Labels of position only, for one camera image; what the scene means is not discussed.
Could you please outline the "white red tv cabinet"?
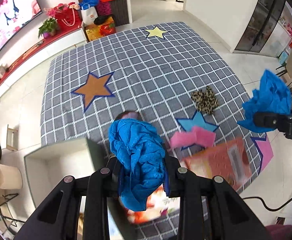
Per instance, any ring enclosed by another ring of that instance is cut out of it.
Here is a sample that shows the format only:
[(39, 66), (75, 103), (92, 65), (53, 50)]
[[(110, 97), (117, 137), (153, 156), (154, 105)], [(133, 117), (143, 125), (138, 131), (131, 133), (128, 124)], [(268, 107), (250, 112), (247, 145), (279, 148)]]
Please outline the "white red tv cabinet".
[(9, 70), (0, 78), (0, 97), (32, 68), (55, 54), (81, 42), (86, 42), (86, 35), (81, 25), (74, 25), (54, 37), (37, 42), (11, 64)]

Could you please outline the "white fruit print box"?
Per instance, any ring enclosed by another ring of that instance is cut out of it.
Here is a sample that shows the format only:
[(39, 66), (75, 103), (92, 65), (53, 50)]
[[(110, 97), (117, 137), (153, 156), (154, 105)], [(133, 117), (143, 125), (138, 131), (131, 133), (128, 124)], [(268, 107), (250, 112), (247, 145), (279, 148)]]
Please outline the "white fruit print box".
[(119, 198), (119, 202), (125, 210), (126, 217), (130, 224), (142, 224), (152, 220), (163, 218), (169, 213), (180, 208), (180, 197), (169, 198), (163, 188), (159, 186), (148, 198), (145, 211), (132, 211), (126, 208)]

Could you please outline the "yellow fruit carton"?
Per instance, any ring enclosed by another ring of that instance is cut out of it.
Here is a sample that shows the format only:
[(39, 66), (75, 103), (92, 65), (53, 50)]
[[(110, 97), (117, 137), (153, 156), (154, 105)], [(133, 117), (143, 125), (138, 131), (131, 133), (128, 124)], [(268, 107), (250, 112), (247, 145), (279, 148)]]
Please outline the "yellow fruit carton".
[(116, 33), (116, 25), (113, 18), (110, 16), (102, 24), (90, 24), (85, 27), (85, 33), (88, 40), (94, 41)]

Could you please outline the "pink patterned box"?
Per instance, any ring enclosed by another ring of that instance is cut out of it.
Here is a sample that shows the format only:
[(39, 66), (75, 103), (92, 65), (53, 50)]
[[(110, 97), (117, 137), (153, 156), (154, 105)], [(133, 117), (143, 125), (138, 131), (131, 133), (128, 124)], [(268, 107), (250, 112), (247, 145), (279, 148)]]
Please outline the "pink patterned box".
[(185, 157), (182, 164), (197, 176), (212, 179), (223, 177), (238, 190), (251, 177), (248, 155), (241, 137)]

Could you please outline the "white paper bag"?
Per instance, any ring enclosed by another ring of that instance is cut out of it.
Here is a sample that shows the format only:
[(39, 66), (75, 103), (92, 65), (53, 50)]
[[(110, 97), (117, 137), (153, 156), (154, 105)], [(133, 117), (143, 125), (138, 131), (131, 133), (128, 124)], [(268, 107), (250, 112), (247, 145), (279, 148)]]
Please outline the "white paper bag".
[(98, 3), (99, 0), (82, 0), (82, 2), (79, 3), (84, 25), (94, 24), (94, 20), (98, 17), (96, 11)]

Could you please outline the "small white stool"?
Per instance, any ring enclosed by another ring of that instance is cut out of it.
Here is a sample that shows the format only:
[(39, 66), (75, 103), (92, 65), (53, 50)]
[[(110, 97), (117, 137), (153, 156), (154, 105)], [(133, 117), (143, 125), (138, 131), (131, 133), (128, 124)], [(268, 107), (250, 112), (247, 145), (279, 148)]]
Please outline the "small white stool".
[(18, 129), (11, 128), (9, 125), (6, 130), (6, 148), (10, 151), (18, 150)]

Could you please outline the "grey checked star rug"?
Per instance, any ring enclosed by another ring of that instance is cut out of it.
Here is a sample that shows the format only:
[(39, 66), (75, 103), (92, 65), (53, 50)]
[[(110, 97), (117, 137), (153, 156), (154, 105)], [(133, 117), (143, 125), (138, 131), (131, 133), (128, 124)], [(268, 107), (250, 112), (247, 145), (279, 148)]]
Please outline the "grey checked star rug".
[[(222, 57), (184, 22), (161, 23), (162, 38), (150, 37), (153, 25), (109, 35), (67, 51), (50, 63), (41, 112), (41, 144), (89, 137), (109, 149), (108, 129), (115, 117), (136, 110), (164, 141), (182, 126), (214, 124), (218, 143), (241, 137), (251, 177), (261, 157), (255, 133), (237, 124), (249, 94)], [(190, 98), (210, 86), (219, 106), (213, 115), (196, 110)]]

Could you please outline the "potted green plant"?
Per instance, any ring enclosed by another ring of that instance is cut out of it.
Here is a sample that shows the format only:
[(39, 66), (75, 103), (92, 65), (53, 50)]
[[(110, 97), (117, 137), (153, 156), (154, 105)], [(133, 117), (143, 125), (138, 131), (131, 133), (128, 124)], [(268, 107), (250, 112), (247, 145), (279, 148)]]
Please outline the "potted green plant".
[(50, 36), (54, 36), (59, 30), (57, 20), (53, 17), (47, 18), (38, 29), (38, 38), (43, 36), (45, 33)]

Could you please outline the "pink sponge block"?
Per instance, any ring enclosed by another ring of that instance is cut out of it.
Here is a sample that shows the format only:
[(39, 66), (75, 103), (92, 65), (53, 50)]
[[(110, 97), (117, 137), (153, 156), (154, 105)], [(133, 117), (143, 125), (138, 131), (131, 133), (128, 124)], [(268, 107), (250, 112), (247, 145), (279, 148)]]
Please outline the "pink sponge block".
[(192, 128), (194, 143), (202, 147), (213, 147), (216, 134), (199, 126)]
[(170, 138), (170, 147), (188, 147), (196, 143), (196, 134), (194, 132), (175, 132)]

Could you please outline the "white storage box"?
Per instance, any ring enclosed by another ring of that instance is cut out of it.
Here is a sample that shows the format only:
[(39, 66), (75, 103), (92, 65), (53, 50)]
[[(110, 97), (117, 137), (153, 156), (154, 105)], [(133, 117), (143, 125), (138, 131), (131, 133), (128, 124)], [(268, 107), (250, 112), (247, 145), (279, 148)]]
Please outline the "white storage box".
[[(25, 156), (25, 170), (34, 206), (38, 207), (66, 176), (83, 178), (105, 166), (105, 150), (88, 138), (45, 145)], [(136, 239), (119, 200), (107, 200), (111, 239)]]

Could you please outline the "purple black slipper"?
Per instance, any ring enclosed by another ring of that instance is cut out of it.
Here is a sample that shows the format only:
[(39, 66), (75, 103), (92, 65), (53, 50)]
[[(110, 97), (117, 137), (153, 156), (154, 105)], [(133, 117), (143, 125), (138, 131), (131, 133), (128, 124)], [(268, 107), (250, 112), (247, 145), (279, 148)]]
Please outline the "purple black slipper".
[(115, 120), (121, 120), (121, 119), (136, 119), (136, 120), (139, 120), (139, 121), (142, 121), (142, 117), (140, 115), (139, 112), (137, 111), (124, 111), (122, 112), (121, 114), (117, 115)]

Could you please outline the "dark glass cabinet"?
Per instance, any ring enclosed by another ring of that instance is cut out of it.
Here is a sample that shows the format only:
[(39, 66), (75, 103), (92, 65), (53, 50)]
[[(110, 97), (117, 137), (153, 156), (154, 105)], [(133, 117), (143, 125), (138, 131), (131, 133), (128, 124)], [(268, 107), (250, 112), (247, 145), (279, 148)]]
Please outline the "dark glass cabinet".
[(274, 31), (286, 0), (258, 0), (235, 50), (259, 53)]

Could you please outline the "red gift bag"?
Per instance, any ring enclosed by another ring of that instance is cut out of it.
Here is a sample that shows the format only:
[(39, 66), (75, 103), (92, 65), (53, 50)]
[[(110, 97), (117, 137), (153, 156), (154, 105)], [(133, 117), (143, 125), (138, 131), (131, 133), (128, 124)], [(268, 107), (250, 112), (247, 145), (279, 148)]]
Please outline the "red gift bag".
[(59, 3), (55, 7), (44, 8), (45, 13), (54, 18), (60, 29), (66, 31), (69, 28), (79, 28), (82, 26), (82, 20), (79, 16), (79, 5), (75, 2)]

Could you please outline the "blue sparkly cloth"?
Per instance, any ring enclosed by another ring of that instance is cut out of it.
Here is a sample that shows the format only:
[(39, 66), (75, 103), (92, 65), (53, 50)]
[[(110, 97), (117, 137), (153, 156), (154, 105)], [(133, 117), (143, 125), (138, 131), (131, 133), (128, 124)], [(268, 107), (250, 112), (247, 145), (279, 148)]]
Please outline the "blue sparkly cloth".
[(166, 151), (156, 128), (137, 119), (120, 119), (109, 127), (111, 152), (123, 166), (118, 193), (134, 212), (147, 209), (148, 197), (163, 184)]

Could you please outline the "leopard print cloth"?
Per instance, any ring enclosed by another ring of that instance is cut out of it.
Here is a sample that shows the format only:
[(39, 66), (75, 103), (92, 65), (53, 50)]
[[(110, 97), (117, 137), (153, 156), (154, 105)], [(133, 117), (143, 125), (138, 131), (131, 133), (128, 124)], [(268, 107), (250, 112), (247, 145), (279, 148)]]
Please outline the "leopard print cloth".
[(203, 114), (213, 115), (214, 110), (219, 106), (215, 93), (210, 86), (192, 91), (190, 98), (194, 102), (196, 110)]

